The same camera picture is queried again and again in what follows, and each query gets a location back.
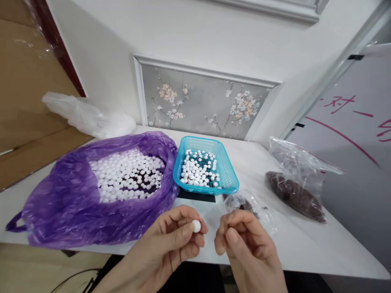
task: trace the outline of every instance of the clear plastic bag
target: clear plastic bag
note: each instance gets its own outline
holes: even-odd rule
[[[301,147],[270,137],[269,153],[277,159],[282,170],[266,174],[277,196],[303,215],[326,222],[322,212],[321,193],[325,171],[343,174],[344,171],[317,158]]]
[[[98,108],[81,99],[47,92],[42,98],[42,102],[52,112],[68,119],[69,125],[99,139],[124,136],[132,133],[136,128],[136,121],[129,115],[116,114],[107,117]]]
[[[224,200],[222,214],[228,214],[234,210],[252,212],[269,235],[278,231],[278,225],[273,216],[274,210],[261,198],[255,198],[247,190],[239,190],[237,193],[228,195]]]

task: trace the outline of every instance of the purple plastic bag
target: purple plastic bag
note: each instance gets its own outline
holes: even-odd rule
[[[148,199],[99,203],[98,179],[88,162],[136,147],[144,155],[160,156],[164,160],[161,188]],[[161,131],[80,147],[57,161],[6,230],[27,231],[30,245],[54,249],[113,245],[139,239],[159,215],[172,208],[179,193],[172,177],[177,153],[175,142]],[[25,225],[17,227],[20,218]]]

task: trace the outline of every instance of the painting of blossoms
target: painting of blossoms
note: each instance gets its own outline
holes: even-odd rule
[[[142,65],[148,125],[243,140],[269,89]]]

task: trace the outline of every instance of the tabletop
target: tabletop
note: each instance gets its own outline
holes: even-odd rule
[[[277,232],[272,234],[284,270],[340,276],[390,279],[388,271],[375,259],[324,207],[326,224],[308,219],[284,204],[271,190],[266,172],[277,171],[278,164],[264,147],[257,143],[228,138],[216,138],[153,127],[137,126],[133,134],[159,130],[172,138],[177,146],[184,136],[199,136],[219,140],[224,146],[240,182],[240,191],[246,190],[268,204],[273,212]],[[51,171],[54,163],[26,177],[0,193],[0,242],[28,244],[26,233],[6,232],[6,224],[22,210],[23,205],[38,183]],[[229,264],[226,255],[218,256],[214,248],[215,232],[220,224],[222,195],[216,202],[177,198],[174,206],[194,207],[209,227],[205,247],[192,261]],[[91,245],[73,250],[108,254],[126,254],[134,245]]]

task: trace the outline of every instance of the white ball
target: white ball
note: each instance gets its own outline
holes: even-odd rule
[[[192,224],[194,225],[194,233],[198,233],[201,230],[201,223],[198,220],[193,220]]]

